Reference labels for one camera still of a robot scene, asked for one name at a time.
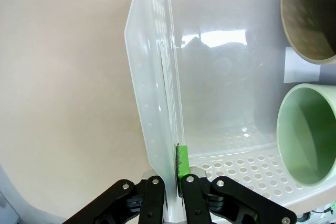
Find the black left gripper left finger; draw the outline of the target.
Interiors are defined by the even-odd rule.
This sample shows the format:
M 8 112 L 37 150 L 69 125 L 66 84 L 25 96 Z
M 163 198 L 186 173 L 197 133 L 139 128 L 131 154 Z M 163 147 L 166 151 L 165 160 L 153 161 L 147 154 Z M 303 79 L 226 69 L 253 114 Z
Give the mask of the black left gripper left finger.
M 149 171 L 137 184 L 121 179 L 64 223 L 163 223 L 165 183 Z

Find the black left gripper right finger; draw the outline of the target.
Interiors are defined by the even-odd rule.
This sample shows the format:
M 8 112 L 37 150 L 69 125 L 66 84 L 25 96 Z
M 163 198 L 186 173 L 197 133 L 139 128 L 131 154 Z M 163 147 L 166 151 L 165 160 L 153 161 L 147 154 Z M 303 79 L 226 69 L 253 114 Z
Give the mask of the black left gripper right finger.
M 212 223 L 216 215 L 230 223 L 296 223 L 297 215 L 227 176 L 209 181 L 203 169 L 192 171 L 187 146 L 175 149 L 178 194 L 187 223 Z

